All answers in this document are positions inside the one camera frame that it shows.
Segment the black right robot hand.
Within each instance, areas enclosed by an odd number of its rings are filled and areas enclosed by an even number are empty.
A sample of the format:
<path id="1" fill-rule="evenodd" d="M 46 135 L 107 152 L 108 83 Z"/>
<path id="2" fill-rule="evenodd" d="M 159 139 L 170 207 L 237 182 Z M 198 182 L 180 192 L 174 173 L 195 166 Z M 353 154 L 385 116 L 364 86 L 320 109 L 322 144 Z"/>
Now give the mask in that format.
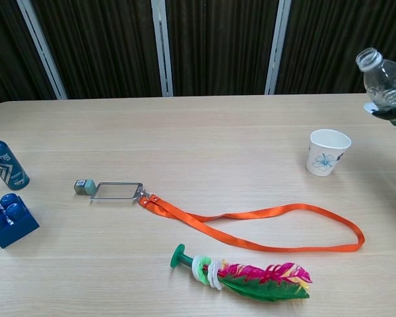
<path id="1" fill-rule="evenodd" d="M 382 120 L 396 120 L 396 108 L 390 110 L 376 110 L 372 115 Z"/>

